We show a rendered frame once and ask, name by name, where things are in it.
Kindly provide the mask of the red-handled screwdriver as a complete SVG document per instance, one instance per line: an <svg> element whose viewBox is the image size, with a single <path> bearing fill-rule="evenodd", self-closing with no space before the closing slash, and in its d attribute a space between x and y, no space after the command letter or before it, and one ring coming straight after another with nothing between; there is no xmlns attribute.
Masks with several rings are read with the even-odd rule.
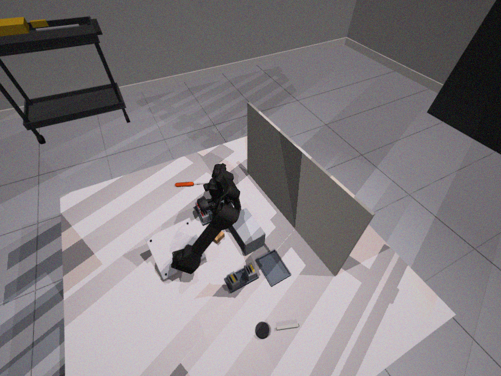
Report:
<svg viewBox="0 0 501 376"><path fill-rule="evenodd" d="M208 182L200 182L200 183L193 183L193 182L178 182L175 184L176 187L186 187L186 186L193 186L194 184L207 184Z"/></svg>

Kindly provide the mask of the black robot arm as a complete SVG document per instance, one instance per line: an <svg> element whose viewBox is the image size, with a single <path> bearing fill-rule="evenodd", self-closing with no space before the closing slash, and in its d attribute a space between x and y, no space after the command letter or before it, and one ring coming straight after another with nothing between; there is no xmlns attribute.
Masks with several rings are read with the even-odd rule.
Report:
<svg viewBox="0 0 501 376"><path fill-rule="evenodd" d="M234 175L226 170L226 165L216 164L211 177L209 183L203 184L204 190L209 191L210 195L211 192L218 194L224 190L223 195L216 200L212 221L193 245L187 244L184 249L172 252L171 267L189 274L199 268L202 254L220 231L237 222L241 211L240 191L233 182ZM225 195L233 199L234 208L221 202Z"/></svg>

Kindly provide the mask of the tan rectangular block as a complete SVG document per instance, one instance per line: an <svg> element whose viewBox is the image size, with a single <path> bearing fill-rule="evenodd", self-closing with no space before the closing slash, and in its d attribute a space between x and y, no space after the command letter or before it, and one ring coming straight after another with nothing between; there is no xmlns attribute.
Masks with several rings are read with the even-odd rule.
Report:
<svg viewBox="0 0 501 376"><path fill-rule="evenodd" d="M217 237L213 240L215 243L218 243L225 237L224 232L220 231L220 233L217 235Z"/></svg>

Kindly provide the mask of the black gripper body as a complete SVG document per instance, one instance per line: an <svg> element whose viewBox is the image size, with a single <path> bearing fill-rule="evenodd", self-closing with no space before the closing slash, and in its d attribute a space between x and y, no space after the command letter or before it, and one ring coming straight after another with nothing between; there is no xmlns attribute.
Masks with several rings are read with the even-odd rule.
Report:
<svg viewBox="0 0 501 376"><path fill-rule="evenodd" d="M220 193L218 193L218 194L214 194L214 193L211 192L211 199L209 199L209 200L206 200L205 197L198 199L197 200L197 204L199 205L200 210L202 212L208 210L211 207L211 204L215 203L216 200L223 195L223 192L224 192L223 190ZM230 197L228 197L228 196L225 195L222 198L222 201L225 199L225 197L227 199L230 199Z"/></svg>

